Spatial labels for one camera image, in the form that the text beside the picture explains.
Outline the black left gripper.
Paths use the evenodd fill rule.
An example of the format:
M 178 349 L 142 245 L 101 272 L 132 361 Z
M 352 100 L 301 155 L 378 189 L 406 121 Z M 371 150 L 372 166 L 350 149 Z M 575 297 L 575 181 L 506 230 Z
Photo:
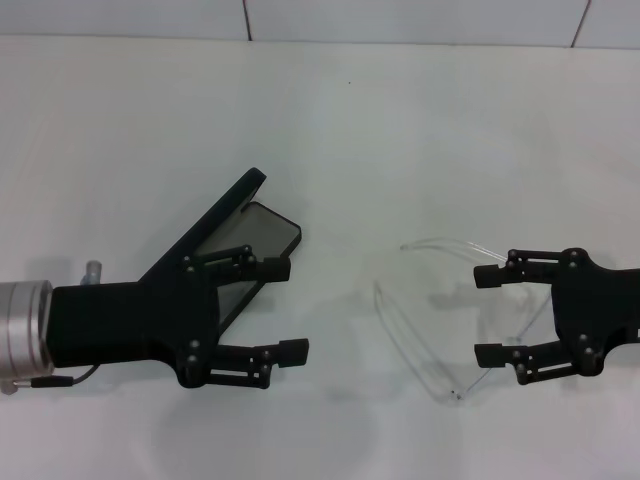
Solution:
M 218 339 L 212 270 L 192 261 L 136 282 L 55 288 L 54 366 L 152 360 L 168 365 L 185 388 L 211 383 Z

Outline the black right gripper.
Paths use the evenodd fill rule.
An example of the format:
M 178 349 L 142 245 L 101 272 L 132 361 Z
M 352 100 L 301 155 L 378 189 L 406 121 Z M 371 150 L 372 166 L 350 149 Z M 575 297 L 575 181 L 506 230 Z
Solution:
M 476 344 L 478 366 L 511 365 L 519 385 L 574 375 L 598 375 L 609 353 L 639 342 L 639 270 L 609 269 L 584 249 L 515 250 L 503 266 L 476 266 L 478 289 L 517 283 L 551 285 L 560 341 L 533 346 Z

